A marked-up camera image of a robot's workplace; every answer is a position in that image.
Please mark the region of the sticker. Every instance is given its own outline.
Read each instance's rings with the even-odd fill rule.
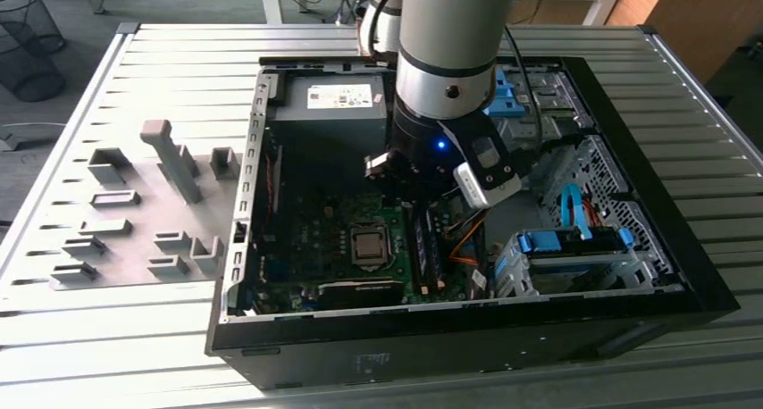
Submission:
[[[312,85],[308,109],[371,108],[371,85]]]
[[[472,281],[475,282],[475,284],[479,285],[479,287],[484,290],[485,289],[485,285],[488,284],[488,279],[485,278],[485,276],[481,274],[480,271],[475,270],[475,273],[472,273]]]
[[[356,355],[353,367],[356,373],[371,375],[389,363],[391,353]]]

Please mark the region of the aluminum extrusion table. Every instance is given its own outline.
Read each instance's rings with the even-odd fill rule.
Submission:
[[[137,119],[147,98],[161,98],[155,111],[173,122],[176,142],[208,149],[224,139],[240,151],[257,58],[352,55],[355,30],[143,25],[123,29],[111,43],[0,246],[4,407],[40,407],[42,402],[54,407],[760,407],[760,154],[659,37],[628,28],[515,32],[525,54],[588,59],[740,311],[600,363],[264,395],[220,359],[203,353],[211,280],[53,291],[50,264],[40,260],[45,256],[28,253],[60,249],[64,230],[40,226],[61,222],[70,211],[66,204],[50,204],[54,188],[64,179],[72,190],[92,183],[72,161],[99,143],[129,148],[124,131],[115,129],[139,127],[124,116]]]

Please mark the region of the wastebasket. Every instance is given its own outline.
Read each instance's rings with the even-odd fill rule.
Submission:
[[[0,23],[12,36],[29,26],[45,54],[58,52],[66,45],[42,0],[0,0]]]
[[[29,25],[0,22],[0,85],[28,103],[53,98],[62,91],[65,80],[52,63],[45,48]]]

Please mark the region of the motherboard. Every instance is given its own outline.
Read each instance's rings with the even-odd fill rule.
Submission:
[[[297,205],[288,249],[264,258],[264,284],[255,295],[263,312],[465,299],[465,271],[447,266],[439,287],[421,290],[409,254],[415,235],[399,204],[368,193],[321,201],[300,197]],[[443,206],[431,209],[431,217],[433,234],[443,238],[457,215]]]

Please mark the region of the wooden cabinet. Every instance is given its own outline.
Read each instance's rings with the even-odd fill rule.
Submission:
[[[763,22],[763,0],[620,0],[608,25],[655,27],[704,82]]]

